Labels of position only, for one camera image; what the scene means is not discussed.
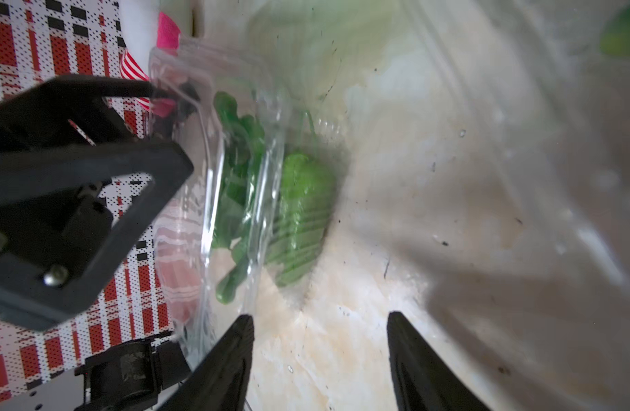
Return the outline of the clear plastic clamshell with peppers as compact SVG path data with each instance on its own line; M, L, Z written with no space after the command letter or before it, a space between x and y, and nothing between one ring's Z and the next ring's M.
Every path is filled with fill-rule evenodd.
M243 314L258 337L305 306L346 168L346 128L260 60L193 39L155 49L150 135L193 172L154 223L176 339L198 366Z

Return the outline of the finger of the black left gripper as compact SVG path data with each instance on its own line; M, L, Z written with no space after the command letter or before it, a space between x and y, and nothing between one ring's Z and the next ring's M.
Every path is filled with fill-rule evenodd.
M167 141L142 140L106 99L150 97L141 80L62 75L0 103L0 154L43 150L165 153Z
M91 195L51 220L31 201L145 173L150 183L118 220ZM0 320L45 331L83 313L193 173L175 142L142 140L0 154Z

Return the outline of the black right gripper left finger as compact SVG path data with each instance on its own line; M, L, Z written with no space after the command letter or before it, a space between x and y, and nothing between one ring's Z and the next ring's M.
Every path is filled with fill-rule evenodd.
M160 411L245 409L253 361L254 323L239 316Z

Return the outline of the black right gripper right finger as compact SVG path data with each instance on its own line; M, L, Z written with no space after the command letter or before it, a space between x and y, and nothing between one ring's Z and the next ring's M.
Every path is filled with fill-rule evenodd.
M390 371L400 410L486 410L400 312L387 323Z

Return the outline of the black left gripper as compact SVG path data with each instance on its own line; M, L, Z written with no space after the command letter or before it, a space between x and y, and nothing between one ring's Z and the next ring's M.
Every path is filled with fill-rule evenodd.
M189 377L191 369L176 342L139 339L85 360L75 370L84 382L79 410L147 410L163 390Z

